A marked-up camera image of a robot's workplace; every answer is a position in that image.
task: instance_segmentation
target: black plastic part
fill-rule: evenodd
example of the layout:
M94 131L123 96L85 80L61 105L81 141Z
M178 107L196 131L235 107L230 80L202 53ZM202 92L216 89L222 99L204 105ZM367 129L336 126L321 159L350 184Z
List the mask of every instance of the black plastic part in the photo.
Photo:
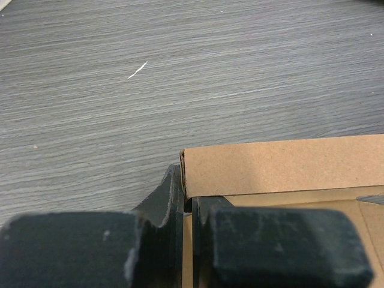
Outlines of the black plastic part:
M373 278L341 212L206 204L193 200L195 288L366 288Z
M1 288L181 287L180 169L129 213L22 215L0 231Z

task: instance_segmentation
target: scratch on table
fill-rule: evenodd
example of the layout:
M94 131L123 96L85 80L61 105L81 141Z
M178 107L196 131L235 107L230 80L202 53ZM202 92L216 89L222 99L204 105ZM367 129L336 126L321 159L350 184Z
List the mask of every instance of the scratch on table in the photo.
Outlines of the scratch on table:
M145 66L147 63L148 63L148 61L146 61L146 62L145 62L139 69L137 69L137 70L135 71L135 73L133 73L130 77L128 77L128 79L129 79L129 78L132 78L133 76L135 76L136 73L139 72L142 68L144 68L144 66Z

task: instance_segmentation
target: white scratch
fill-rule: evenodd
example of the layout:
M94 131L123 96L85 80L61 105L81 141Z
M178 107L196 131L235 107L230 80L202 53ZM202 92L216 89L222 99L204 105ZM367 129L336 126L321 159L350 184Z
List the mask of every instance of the white scratch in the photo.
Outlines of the white scratch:
M103 235L103 241L107 240L107 237L110 235L110 232L109 230L105 230L104 231L104 235Z
M143 69L143 68L144 68L144 66L145 66L147 63L148 63L148 61L146 61L146 62L145 62L145 63L144 63L144 64L143 64L143 65L142 65L142 66L141 66L139 69L137 69L137 70L136 70L136 72L135 72L135 73L133 73L133 74L132 74L130 77L128 77L128 79L129 79L129 78L132 78L133 76L135 76L135 75L136 75L136 73L137 73L137 72L139 72L141 69Z

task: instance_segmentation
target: wood grain surface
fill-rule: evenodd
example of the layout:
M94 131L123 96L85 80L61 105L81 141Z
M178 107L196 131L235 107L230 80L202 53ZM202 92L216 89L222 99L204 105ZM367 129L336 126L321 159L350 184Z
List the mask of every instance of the wood grain surface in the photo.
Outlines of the wood grain surface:
M13 0L0 225L129 210L184 147L384 133L383 27L363 0Z

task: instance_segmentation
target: gray wood grain tabletop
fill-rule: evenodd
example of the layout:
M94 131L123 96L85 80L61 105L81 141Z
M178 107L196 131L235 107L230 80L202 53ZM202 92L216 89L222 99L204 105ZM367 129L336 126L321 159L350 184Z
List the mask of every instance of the gray wood grain tabletop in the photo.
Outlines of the gray wood grain tabletop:
M368 0L13 0L0 225L129 210L184 147L384 133L383 26Z

